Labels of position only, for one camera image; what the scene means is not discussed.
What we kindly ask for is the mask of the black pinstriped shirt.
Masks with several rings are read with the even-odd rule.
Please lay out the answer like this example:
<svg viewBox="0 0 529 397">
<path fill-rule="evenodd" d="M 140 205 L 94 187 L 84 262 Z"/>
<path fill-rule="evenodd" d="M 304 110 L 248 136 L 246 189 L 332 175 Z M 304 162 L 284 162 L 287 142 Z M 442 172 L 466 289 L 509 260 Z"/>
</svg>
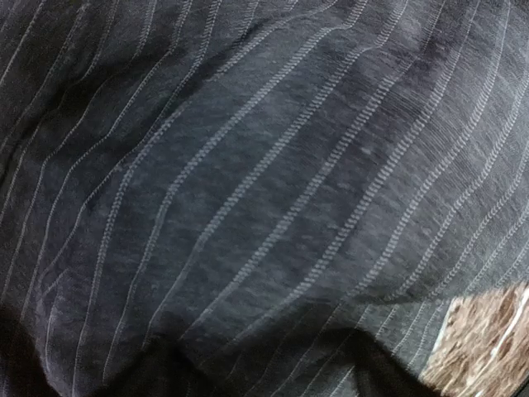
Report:
<svg viewBox="0 0 529 397">
<path fill-rule="evenodd" d="M 527 2 L 2 2 L 2 395 L 432 396 L 527 281 Z"/>
</svg>

